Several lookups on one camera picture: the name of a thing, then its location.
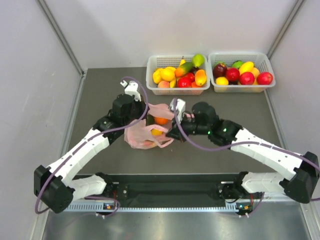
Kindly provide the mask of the yellow mango from bag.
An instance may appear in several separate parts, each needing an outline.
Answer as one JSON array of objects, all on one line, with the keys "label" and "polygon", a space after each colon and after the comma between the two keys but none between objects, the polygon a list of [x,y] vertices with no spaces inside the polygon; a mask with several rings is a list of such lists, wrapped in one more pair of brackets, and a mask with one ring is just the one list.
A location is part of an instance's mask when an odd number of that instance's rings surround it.
[{"label": "yellow mango from bag", "polygon": [[158,129],[154,128],[154,129],[151,130],[151,134],[153,136],[161,136],[163,134],[163,132],[161,130],[158,130]]}]

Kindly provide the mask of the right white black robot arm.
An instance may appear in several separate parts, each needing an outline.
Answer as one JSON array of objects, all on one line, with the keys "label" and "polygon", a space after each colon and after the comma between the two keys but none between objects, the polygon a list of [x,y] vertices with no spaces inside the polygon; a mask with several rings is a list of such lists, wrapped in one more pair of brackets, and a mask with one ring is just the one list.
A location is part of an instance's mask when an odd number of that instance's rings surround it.
[{"label": "right white black robot arm", "polygon": [[274,170],[269,173],[240,172],[230,186],[236,197],[278,193],[302,204],[313,201],[312,195],[320,180],[318,157],[314,153],[300,154],[269,143],[240,124],[219,118],[215,108],[206,102],[194,104],[191,113],[185,108],[186,103],[180,98],[174,98],[170,103],[169,110],[174,119],[167,137],[187,141],[208,152],[230,150],[240,153]]}]

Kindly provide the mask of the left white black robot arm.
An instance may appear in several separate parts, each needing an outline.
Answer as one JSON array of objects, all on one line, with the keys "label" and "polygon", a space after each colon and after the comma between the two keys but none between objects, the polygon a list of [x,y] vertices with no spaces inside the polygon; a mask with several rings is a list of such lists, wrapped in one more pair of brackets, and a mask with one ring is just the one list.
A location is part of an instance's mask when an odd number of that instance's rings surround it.
[{"label": "left white black robot arm", "polygon": [[96,173],[90,177],[75,179],[77,173],[99,152],[124,134],[124,130],[142,120],[147,111],[147,96],[120,94],[112,108],[92,126],[86,136],[57,161],[34,171],[35,212],[41,214],[39,203],[43,202],[55,213],[64,211],[73,201],[92,195],[109,198],[114,191],[106,176]]}]

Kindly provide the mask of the pink plastic bag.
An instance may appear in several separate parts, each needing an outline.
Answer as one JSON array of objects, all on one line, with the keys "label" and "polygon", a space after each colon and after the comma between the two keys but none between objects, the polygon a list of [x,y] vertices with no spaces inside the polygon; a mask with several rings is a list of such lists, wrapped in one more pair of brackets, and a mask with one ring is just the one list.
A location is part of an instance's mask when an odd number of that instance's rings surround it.
[{"label": "pink plastic bag", "polygon": [[[134,120],[134,125],[124,130],[124,141],[133,149],[148,150],[155,147],[165,148],[174,141],[174,139],[166,137],[166,133],[171,129],[174,120],[174,113],[169,110],[169,106],[165,103],[161,103],[156,105],[149,104],[148,107],[149,110],[147,115],[166,118],[169,121],[165,125],[158,125],[155,123],[146,126],[146,118],[140,121]],[[152,129],[160,130],[163,134],[153,136],[151,134]]]}]

